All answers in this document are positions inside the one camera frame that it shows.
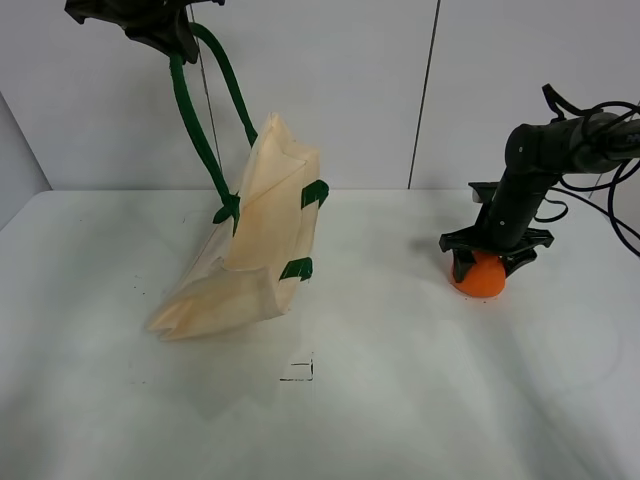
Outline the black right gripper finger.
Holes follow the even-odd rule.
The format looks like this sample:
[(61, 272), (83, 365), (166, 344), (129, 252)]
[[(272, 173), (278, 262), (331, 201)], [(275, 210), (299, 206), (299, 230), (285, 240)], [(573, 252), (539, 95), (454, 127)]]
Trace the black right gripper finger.
[(470, 270), (477, 264), (472, 250), (454, 249), (452, 276), (455, 284), (462, 283)]
[(505, 276), (511, 276), (518, 269), (534, 262), (536, 259), (537, 253), (534, 248), (529, 248), (512, 255), (502, 256), (501, 263), (504, 267)]

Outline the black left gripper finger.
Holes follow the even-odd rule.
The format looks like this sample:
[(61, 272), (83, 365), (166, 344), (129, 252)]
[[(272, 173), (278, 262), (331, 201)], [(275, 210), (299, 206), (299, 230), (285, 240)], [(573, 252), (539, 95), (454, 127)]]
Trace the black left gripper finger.
[(167, 56), (179, 55), (190, 64), (198, 60), (199, 47), (188, 22), (162, 26), (153, 32), (153, 38), (156, 48)]

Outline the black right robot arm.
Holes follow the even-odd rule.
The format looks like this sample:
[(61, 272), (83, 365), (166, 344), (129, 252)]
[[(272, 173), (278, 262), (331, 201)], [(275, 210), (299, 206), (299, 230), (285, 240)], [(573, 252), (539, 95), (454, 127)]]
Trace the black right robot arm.
[(453, 252), (454, 281), (465, 280), (480, 254), (497, 259), (506, 275), (533, 262), (535, 248), (554, 241), (530, 226), (548, 191), (565, 175), (606, 173), (638, 156), (639, 122), (613, 113), (517, 127), (501, 179), (469, 184), (481, 205), (475, 223), (440, 237), (440, 249)]

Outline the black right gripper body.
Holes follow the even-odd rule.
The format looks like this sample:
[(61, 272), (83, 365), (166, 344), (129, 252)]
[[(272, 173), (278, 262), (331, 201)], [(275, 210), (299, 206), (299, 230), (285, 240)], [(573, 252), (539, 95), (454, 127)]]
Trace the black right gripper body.
[(481, 210), (473, 225), (440, 236), (442, 252), (449, 250), (485, 253), (521, 253), (539, 245), (549, 247), (550, 231), (531, 228), (550, 186), (519, 180), (470, 182)]

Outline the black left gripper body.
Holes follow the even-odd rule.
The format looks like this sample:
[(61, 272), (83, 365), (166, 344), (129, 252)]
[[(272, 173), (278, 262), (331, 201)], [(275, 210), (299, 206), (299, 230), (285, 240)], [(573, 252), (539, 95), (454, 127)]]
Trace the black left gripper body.
[(130, 38), (190, 38), (186, 7), (190, 1), (69, 0), (64, 10), (76, 22), (87, 19), (120, 26)]

